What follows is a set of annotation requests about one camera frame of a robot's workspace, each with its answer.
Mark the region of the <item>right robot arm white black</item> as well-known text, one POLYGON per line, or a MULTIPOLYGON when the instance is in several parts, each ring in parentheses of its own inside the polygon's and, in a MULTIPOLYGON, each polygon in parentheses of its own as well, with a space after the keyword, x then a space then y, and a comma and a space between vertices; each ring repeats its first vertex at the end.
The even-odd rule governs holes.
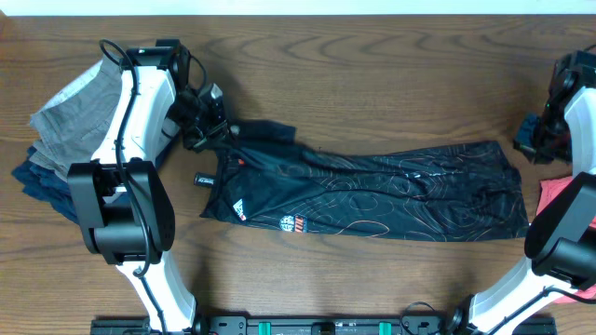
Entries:
POLYGON ((538 311, 561 297, 592 305, 595 285, 595 48, 555 62, 541 115, 527 116, 514 147, 534 164, 561 160, 572 179, 531 223, 523 258, 496 284, 467 297, 445 334, 554 334, 538 311))

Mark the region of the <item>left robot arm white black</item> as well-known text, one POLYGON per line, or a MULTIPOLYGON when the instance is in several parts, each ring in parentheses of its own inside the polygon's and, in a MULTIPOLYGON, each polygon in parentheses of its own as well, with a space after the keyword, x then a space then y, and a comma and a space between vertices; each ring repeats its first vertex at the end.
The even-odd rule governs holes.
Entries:
POLYGON ((89 252, 123 274, 148 313, 145 319, 92 321, 93 334, 208 334, 196 298, 171 253, 175 213, 156 171, 156 158, 176 135, 201 152, 232 136, 223 93, 215 84, 189 83, 196 61, 178 39, 153 47, 112 47, 122 87, 111 125, 87 163, 73 163, 67 183, 89 252))

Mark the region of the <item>black cycling jersey orange lines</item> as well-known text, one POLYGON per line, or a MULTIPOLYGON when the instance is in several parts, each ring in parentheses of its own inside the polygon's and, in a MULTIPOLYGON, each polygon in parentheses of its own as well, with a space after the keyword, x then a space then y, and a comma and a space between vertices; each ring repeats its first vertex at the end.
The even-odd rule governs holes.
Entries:
POLYGON ((236 121, 203 216, 290 233, 431 242, 523 237, 522 179, 495 141, 385 155, 321 152, 295 128, 236 121))

